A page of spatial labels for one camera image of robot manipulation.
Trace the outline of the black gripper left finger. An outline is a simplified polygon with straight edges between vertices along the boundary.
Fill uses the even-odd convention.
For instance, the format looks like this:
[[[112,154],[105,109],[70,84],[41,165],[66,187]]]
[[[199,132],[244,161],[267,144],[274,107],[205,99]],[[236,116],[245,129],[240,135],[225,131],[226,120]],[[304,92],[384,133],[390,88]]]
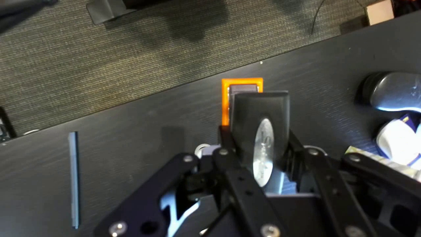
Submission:
[[[234,157],[238,154],[237,145],[234,137],[228,125],[219,127],[219,137],[220,137],[220,152],[221,157]]]

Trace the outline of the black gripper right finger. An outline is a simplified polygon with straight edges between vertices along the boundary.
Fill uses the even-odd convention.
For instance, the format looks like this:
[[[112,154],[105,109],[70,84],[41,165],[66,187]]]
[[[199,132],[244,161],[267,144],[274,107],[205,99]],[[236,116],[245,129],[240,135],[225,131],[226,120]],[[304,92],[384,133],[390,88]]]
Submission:
[[[304,170],[304,154],[305,149],[299,138],[290,132],[288,148],[287,148],[287,173],[290,177],[300,177]]]

